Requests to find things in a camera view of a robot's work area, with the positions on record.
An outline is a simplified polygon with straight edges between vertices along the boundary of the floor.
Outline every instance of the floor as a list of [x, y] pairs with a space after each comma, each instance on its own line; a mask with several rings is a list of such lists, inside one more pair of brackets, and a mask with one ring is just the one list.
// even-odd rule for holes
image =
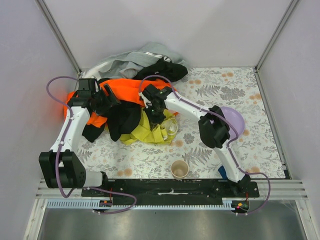
[[[252, 201], [250, 208], [261, 204]], [[270, 201], [259, 213], [222, 210], [130, 210], [97, 215], [90, 209], [46, 209], [38, 240], [306, 240], [297, 206]]]
[[[270, 178], [285, 178], [252, 68], [192, 68], [174, 86], [182, 96], [198, 104], [239, 111], [246, 128], [232, 147], [242, 168], [263, 172]], [[179, 130], [170, 145], [124, 145], [113, 142], [104, 131], [94, 143], [81, 137], [78, 157], [87, 170], [104, 171], [109, 178], [172, 178], [170, 165], [179, 159], [190, 166], [187, 178], [220, 178], [220, 161], [200, 140], [198, 123], [181, 114], [176, 119]]]

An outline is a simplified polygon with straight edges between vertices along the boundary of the blue object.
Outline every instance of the blue object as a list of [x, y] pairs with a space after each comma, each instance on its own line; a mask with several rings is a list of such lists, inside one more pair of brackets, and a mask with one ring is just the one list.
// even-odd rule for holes
[[224, 166], [219, 167], [218, 172], [220, 173], [223, 180], [227, 179], [227, 173]]

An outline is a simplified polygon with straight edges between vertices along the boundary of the orange cloth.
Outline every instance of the orange cloth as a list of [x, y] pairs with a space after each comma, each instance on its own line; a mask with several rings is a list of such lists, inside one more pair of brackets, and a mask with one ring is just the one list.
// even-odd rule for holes
[[[104, 93], [107, 94], [107, 91], [103, 88], [105, 84], [108, 84], [111, 90], [113, 91], [115, 97], [119, 100], [124, 100], [127, 102], [133, 102], [136, 104], [140, 104], [142, 107], [145, 107], [144, 101], [140, 100], [139, 97], [139, 85], [140, 80], [133, 80], [133, 79], [110, 79], [100, 83], [100, 87], [103, 89]], [[145, 80], [142, 83], [141, 91], [145, 89], [149, 84], [154, 85], [157, 89], [163, 89], [164, 87], [170, 87], [169, 83], [165, 83], [164, 81], [157, 79], [156, 81], [149, 81]], [[67, 95], [66, 103], [72, 98], [75, 92], [70, 92]], [[64, 118], [67, 116], [67, 107], [63, 106], [63, 114]], [[97, 116], [94, 112], [91, 114], [89, 121], [86, 123], [87, 125], [94, 125], [97, 128], [100, 128], [105, 122], [107, 121], [106, 117]]]

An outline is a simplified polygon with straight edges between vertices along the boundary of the clothing pile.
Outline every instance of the clothing pile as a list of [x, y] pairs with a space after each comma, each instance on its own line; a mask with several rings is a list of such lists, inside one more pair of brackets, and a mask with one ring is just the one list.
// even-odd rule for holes
[[[84, 72], [82, 78], [95, 77], [102, 88], [108, 84], [120, 104], [111, 107], [106, 115], [92, 113], [82, 135], [93, 143], [107, 127], [113, 141], [120, 139], [126, 145], [139, 140], [145, 143], [169, 144], [178, 132], [175, 114], [164, 110], [165, 119], [151, 126], [143, 100], [139, 97], [141, 80], [150, 75], [160, 75], [176, 82], [188, 74], [186, 62], [162, 44], [150, 42], [138, 51], [124, 52], [103, 59], [96, 66]], [[158, 89], [170, 87], [162, 79], [151, 77], [141, 85]], [[67, 103], [77, 97], [77, 91], [70, 92]]]

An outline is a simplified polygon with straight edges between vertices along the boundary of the purple plate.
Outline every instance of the purple plate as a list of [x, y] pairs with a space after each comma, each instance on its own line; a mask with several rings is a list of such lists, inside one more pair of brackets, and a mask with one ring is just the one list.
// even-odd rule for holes
[[[243, 134], [246, 128], [246, 124], [240, 112], [228, 106], [221, 106], [220, 108], [225, 119], [227, 119], [234, 126], [239, 136]], [[236, 137], [235, 132], [231, 128], [229, 130], [229, 134], [230, 139], [234, 139]]]

